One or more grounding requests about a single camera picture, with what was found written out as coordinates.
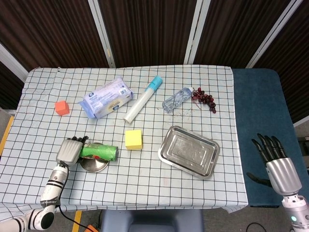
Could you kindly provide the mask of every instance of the green cylinder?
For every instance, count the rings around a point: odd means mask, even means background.
[[[117,146],[103,144],[85,144],[79,155],[80,158],[115,161],[118,154]]]

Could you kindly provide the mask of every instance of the white plastic package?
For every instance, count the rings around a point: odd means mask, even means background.
[[[102,118],[133,98],[133,92],[121,77],[85,95],[79,102],[88,118]]]

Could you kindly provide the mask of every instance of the yellow cube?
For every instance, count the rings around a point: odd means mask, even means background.
[[[141,130],[126,131],[126,148],[128,150],[140,150],[143,144],[141,141]]]

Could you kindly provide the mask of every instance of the plastic water bottle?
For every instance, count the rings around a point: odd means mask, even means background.
[[[192,87],[183,88],[162,103],[163,109],[168,113],[172,112],[173,109],[177,108],[184,101],[191,98],[193,91],[194,89]]]

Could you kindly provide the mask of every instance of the blue cap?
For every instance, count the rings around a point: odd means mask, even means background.
[[[152,88],[154,91],[156,91],[159,86],[162,84],[162,78],[160,76],[155,76],[153,81],[148,85],[148,87],[145,89],[145,91],[148,89],[148,88]]]

